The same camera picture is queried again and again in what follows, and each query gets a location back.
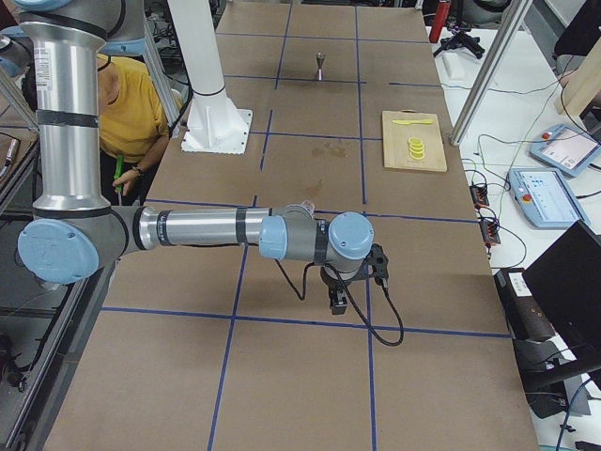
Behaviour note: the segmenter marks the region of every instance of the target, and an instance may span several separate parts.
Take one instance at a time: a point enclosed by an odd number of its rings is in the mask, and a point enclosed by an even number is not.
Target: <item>black monitor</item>
[[[577,357],[523,375],[524,387],[533,391],[589,373],[601,388],[601,237],[577,221],[523,276],[553,328]]]

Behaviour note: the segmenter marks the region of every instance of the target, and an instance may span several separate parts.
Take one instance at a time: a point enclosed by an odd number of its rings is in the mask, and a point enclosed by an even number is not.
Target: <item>green tool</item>
[[[123,174],[123,155],[118,155],[116,157],[116,167],[115,174],[113,175],[113,180],[117,180]],[[123,185],[117,185],[115,187],[116,195],[119,199],[119,205],[122,205],[121,202],[121,193],[123,192]]]

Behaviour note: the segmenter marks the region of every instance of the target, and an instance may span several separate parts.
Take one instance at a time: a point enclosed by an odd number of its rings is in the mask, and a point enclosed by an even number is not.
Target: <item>wooden cutting board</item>
[[[432,124],[397,125],[394,120],[431,119]],[[439,118],[427,113],[402,111],[382,112],[382,134],[384,137],[384,167],[389,169],[411,169],[417,171],[446,172],[447,162],[440,137]],[[424,142],[424,158],[415,160],[409,153],[408,140],[420,138]]]

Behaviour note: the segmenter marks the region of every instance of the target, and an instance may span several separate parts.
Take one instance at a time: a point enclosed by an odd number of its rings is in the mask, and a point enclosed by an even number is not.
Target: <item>blue joint cap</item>
[[[0,33],[8,38],[29,38],[19,26],[10,26]]]
[[[37,277],[71,284],[99,267],[98,251],[79,228],[56,219],[37,219],[19,235],[19,255]]]
[[[261,222],[259,254],[265,258],[282,260],[288,249],[288,230],[282,216],[267,216]]]
[[[21,74],[21,72],[23,72],[23,70],[19,66],[17,66],[9,59],[3,58],[2,56],[0,56],[0,67],[2,67],[4,72],[6,72],[10,78],[16,77],[17,75]]]
[[[26,11],[50,11],[62,8],[73,0],[14,0],[18,7]]]
[[[361,260],[372,248],[374,228],[367,218],[350,211],[334,218],[328,236],[331,247],[342,257]]]
[[[133,40],[114,40],[106,43],[101,54],[110,56],[139,56],[146,50],[146,41],[144,38]]]

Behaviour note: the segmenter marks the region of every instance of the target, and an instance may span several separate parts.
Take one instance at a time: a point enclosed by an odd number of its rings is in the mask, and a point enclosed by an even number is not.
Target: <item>tripod stand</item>
[[[457,0],[457,17],[455,18],[455,25],[449,28],[451,33],[453,33],[453,37],[440,40],[440,47],[434,52],[435,58],[445,50],[459,49],[461,47],[468,49],[477,59],[482,58],[485,49],[478,43],[480,42],[480,38],[473,38],[470,36],[468,34],[470,29],[462,28],[462,22],[463,0]]]

